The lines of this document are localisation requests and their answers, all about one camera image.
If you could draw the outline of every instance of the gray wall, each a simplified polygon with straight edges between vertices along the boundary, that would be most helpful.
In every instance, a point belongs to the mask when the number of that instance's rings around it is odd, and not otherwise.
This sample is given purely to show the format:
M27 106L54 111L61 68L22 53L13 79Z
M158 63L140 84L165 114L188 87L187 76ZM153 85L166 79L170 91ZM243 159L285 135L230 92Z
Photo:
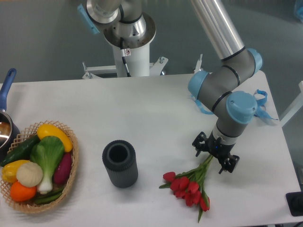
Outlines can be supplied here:
M90 34L76 7L84 0L0 2L0 82L17 68L16 82L80 79L87 66L113 65L104 37ZM191 73L203 53L203 68L220 66L187 0L143 0L157 34L151 61L169 58L168 74ZM223 0L247 47L263 56L265 72L279 115L299 94L303 80L303 24L293 16L294 0ZM303 109L284 127L296 166L303 166Z

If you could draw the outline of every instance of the metal bracket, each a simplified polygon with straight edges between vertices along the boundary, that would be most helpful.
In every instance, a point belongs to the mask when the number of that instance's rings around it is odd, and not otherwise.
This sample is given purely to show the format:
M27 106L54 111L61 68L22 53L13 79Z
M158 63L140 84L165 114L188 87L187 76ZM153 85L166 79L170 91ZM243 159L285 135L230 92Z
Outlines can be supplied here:
M150 63L150 76L165 75L163 68L168 61L167 58L161 56L155 63ZM82 64L85 72L82 77L83 79L101 79L101 77L96 76L96 74L117 73L115 65L86 67L85 62L82 62Z
M303 106L303 81L299 83L301 93L295 98L295 100L288 106L288 108L281 115L282 127L298 112Z
M202 56L203 56L203 54L200 54L200 58L198 59L198 61L196 63L196 67L195 67L194 73L197 73L197 72L203 70L203 68L201 68L201 65L202 65Z
M156 63L150 68L150 76L159 76L159 75L165 75L165 72L163 71L164 66L168 62L168 58L164 58L161 56Z
M196 157L198 157L201 151L209 151L208 146L205 144L207 141L207 136L204 132L200 132L199 135L195 138L194 142L192 143L193 147L196 150Z

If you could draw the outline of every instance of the tulip leaf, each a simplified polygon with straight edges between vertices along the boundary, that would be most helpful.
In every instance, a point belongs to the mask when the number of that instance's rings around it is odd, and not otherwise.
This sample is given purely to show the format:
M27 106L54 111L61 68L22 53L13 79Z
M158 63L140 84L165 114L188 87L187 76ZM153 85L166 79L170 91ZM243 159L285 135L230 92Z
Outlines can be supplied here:
M207 205L207 207L209 207L208 196L207 196L207 194L205 192L204 186L203 186L203 189L202 189L202 198L203 198L205 204Z
M202 210L202 208L199 206L198 223L199 223L199 221L200 221L200 219L201 219L201 217L202 217L202 214L203 214L203 210Z
M170 188L170 183L165 183L165 184L161 185L159 188L160 188L160 189L163 189L163 188Z

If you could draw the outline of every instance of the blue joint cover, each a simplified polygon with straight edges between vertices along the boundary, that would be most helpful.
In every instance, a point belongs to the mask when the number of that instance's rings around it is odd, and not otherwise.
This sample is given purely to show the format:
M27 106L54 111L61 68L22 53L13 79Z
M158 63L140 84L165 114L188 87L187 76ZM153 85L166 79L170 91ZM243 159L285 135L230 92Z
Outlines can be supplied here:
M254 74L255 74L262 67L263 60L262 60L261 55L255 49L247 48L247 50L252 54L252 56L255 59L255 71L254 71Z
M86 13L86 10L84 9L83 5L80 4L77 7L77 10L79 12L79 15L84 23L84 25L92 32L92 34L98 34L100 31L96 28L94 23L90 20L89 16Z
M189 92L195 97L195 99L198 99L199 91L202 86L202 83L206 76L209 74L207 71L199 71L193 77L190 79L188 83L188 90Z
M257 106L255 97L244 91L235 91L230 94L226 102L228 114L240 124L248 124L251 121Z

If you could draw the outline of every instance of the purple eggplant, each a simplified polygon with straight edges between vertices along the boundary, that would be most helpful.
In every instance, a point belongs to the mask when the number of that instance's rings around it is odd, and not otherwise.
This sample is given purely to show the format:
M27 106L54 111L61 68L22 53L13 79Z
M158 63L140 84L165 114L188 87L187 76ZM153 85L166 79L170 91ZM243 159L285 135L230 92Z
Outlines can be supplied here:
M71 165L71 153L65 153L53 175L53 182L55 184L64 184L67 181L67 179L70 177Z

